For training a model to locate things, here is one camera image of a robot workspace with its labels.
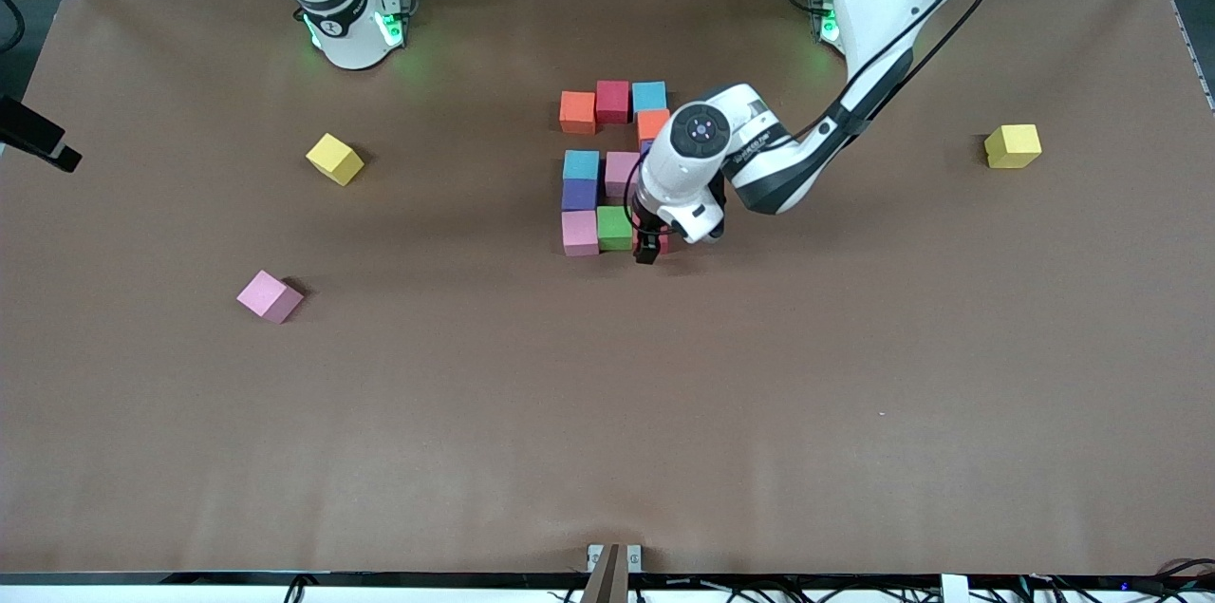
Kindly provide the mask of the green foam cube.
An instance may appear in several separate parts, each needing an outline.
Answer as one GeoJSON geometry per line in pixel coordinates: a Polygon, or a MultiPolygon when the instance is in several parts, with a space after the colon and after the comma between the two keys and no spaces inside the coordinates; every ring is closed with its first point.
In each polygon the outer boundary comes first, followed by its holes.
{"type": "Polygon", "coordinates": [[[629,252],[633,247],[634,229],[625,205],[598,205],[595,215],[600,253],[629,252]]]}

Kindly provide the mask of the brown table mat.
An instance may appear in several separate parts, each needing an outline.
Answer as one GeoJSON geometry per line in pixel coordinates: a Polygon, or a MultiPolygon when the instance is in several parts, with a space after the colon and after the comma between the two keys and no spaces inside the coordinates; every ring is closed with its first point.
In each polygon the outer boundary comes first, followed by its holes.
{"type": "Polygon", "coordinates": [[[26,102],[83,160],[0,157],[0,570],[1215,558],[1215,115],[1169,0],[987,0],[801,205],[652,266],[564,257],[565,150],[635,131],[559,94],[746,81],[798,130],[842,66],[787,2],[422,0],[364,72],[290,12],[61,2],[26,102]],[[1042,154],[990,169],[1004,125],[1042,154]]]}

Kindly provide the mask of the yellow foam cube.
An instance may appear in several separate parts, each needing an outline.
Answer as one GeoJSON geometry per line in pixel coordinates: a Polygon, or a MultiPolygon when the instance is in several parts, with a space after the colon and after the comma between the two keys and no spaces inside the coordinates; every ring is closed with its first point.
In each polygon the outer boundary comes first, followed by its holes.
{"type": "Polygon", "coordinates": [[[326,177],[334,180],[343,187],[351,184],[360,171],[364,170],[364,159],[356,150],[330,133],[326,133],[307,150],[307,162],[326,177]]]}
{"type": "Polygon", "coordinates": [[[984,142],[990,169],[1023,169],[1042,154],[1035,125],[1004,125],[984,142]]]}

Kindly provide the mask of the pink foam cube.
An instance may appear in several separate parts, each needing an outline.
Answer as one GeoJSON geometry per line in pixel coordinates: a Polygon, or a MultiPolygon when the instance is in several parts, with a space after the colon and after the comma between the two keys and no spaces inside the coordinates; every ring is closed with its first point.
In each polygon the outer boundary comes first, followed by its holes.
{"type": "Polygon", "coordinates": [[[286,322],[303,299],[300,292],[266,271],[259,271],[237,295],[237,302],[242,306],[275,325],[286,322]]]}
{"type": "Polygon", "coordinates": [[[594,257],[600,253],[594,209],[561,213],[561,247],[564,257],[594,257]]]}
{"type": "Polygon", "coordinates": [[[603,184],[604,196],[608,198],[622,199],[632,182],[632,174],[638,160],[639,152],[625,152],[625,150],[610,150],[604,157],[603,184]]]}

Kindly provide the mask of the metal bracket with pole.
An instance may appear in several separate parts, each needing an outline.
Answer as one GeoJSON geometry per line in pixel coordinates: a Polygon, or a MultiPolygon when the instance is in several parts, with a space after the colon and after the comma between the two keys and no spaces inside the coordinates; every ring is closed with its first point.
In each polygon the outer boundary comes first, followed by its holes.
{"type": "Polygon", "coordinates": [[[590,545],[587,547],[589,581],[577,603],[644,603],[642,545],[590,545]]]}

